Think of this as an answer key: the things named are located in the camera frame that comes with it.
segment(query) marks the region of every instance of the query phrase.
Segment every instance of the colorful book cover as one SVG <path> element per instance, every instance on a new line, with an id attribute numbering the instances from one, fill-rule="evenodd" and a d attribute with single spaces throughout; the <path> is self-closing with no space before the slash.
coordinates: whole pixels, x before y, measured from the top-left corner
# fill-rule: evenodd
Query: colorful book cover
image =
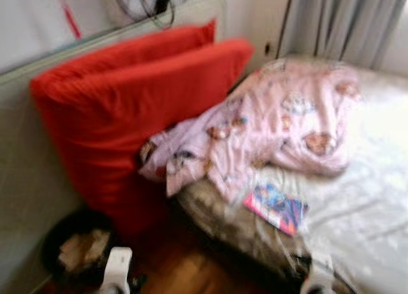
<path id="1" fill-rule="evenodd" d="M 244 205 L 271 225 L 288 235 L 295 235 L 308 206 L 286 197 L 273 184 L 257 184 L 244 200 Z"/>

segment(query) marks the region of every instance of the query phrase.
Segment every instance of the mattress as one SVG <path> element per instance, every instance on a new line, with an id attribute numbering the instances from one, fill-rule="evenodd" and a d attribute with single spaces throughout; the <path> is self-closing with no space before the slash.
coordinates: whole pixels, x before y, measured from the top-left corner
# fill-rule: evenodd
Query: mattress
<path id="1" fill-rule="evenodd" d="M 240 202 L 226 203 L 205 179 L 177 199 L 208 235 L 282 276 L 296 265 L 291 254 L 317 251 L 331 255 L 335 270 L 357 293 L 408 293 L 408 80 L 358 73 L 363 99 L 347 170 L 324 178 L 268 166 L 256 175 L 309 204 L 296 236 Z"/>

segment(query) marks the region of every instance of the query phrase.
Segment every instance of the pink bedspread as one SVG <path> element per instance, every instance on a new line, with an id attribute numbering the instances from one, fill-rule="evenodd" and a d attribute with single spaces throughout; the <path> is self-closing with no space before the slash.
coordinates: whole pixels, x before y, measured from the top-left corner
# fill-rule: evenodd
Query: pink bedspread
<path id="1" fill-rule="evenodd" d="M 153 136 L 140 173 L 166 179 L 168 196 L 207 176 L 232 202 L 267 163 L 329 176 L 345 169 L 359 98 L 351 68 L 280 59 L 248 80 L 242 96 Z"/>

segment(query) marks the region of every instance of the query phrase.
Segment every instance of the headboard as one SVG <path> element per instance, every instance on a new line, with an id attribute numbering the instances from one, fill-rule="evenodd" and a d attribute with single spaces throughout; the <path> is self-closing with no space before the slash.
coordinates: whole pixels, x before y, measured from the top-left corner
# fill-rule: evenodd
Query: headboard
<path id="1" fill-rule="evenodd" d="M 177 7 L 175 26 L 216 18 L 216 40 L 224 38 L 224 0 Z M 66 47 L 0 75 L 0 271 L 1 293 L 31 293 L 46 280 L 39 263 L 41 239 L 81 205 L 71 188 L 38 112 L 29 97 L 32 77 L 69 58 L 156 30 L 146 21 Z"/>

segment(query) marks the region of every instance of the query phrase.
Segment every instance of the cable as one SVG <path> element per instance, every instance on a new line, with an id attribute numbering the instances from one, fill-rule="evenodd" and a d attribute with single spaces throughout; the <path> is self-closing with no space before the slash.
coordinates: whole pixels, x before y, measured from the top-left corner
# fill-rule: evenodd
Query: cable
<path id="1" fill-rule="evenodd" d="M 144 20 L 146 17 L 141 17 L 140 15 L 136 14 L 134 11 L 132 11 L 127 4 L 125 4 L 124 0 L 116 0 L 122 11 L 130 17 L 133 21 L 135 22 L 140 22 Z M 155 10 L 152 12 L 148 7 L 148 4 L 146 0 L 139 0 L 146 16 L 150 18 L 153 23 L 155 23 L 158 28 L 161 29 L 167 29 L 171 27 L 174 23 L 175 20 L 175 4 L 173 0 L 156 0 L 155 4 Z M 170 21 L 168 23 L 163 23 L 160 18 L 157 16 L 157 14 L 164 12 L 167 10 L 167 4 L 170 5 L 170 12 L 171 12 L 171 17 Z"/>

